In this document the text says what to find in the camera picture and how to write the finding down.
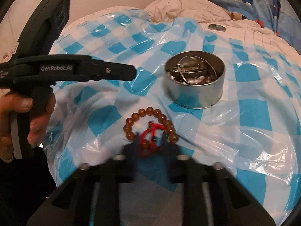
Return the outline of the person's left hand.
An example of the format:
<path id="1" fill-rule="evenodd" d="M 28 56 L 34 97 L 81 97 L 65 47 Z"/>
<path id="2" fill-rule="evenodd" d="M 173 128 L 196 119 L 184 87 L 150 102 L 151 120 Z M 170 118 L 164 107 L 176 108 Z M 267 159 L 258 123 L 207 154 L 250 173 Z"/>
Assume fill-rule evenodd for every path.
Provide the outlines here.
<path id="1" fill-rule="evenodd" d="M 10 114 L 27 113 L 33 107 L 33 99 L 9 92 L 1 96 L 1 159 L 10 163 L 13 160 L 13 142 L 11 135 Z M 30 121 L 30 131 L 27 141 L 31 145 L 40 145 L 45 138 L 46 129 L 56 104 L 52 94 L 42 114 Z"/>

